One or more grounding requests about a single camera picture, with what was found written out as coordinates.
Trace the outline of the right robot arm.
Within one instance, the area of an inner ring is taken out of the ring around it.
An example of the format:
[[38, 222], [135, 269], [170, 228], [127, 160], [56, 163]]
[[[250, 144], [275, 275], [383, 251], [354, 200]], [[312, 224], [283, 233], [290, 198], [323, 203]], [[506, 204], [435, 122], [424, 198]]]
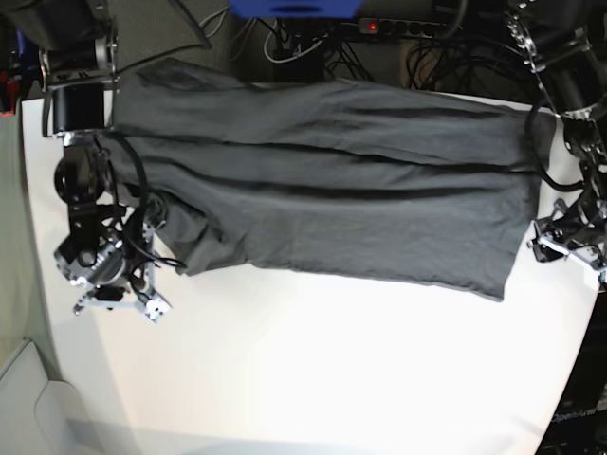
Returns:
[[158, 321], [171, 308], [155, 287], [160, 223], [150, 212], [142, 162], [114, 127], [117, 60], [117, 25], [103, 1], [1, 5], [1, 111], [13, 114], [38, 82], [42, 135], [63, 145], [54, 186], [69, 232], [54, 260], [82, 290], [74, 312], [134, 308]]

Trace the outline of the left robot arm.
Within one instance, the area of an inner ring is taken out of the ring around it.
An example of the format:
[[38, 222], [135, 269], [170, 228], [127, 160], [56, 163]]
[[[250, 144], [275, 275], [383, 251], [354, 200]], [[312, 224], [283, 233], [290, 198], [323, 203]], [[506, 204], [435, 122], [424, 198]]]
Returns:
[[588, 37], [588, 20], [603, 1], [510, 1], [506, 24], [542, 98], [529, 111], [524, 138], [535, 147], [535, 118], [543, 107], [561, 120], [567, 151], [581, 180], [561, 184], [538, 167], [554, 191], [576, 192], [571, 204], [559, 199], [552, 213], [533, 222], [529, 246], [540, 263], [572, 259], [606, 278], [606, 68]]

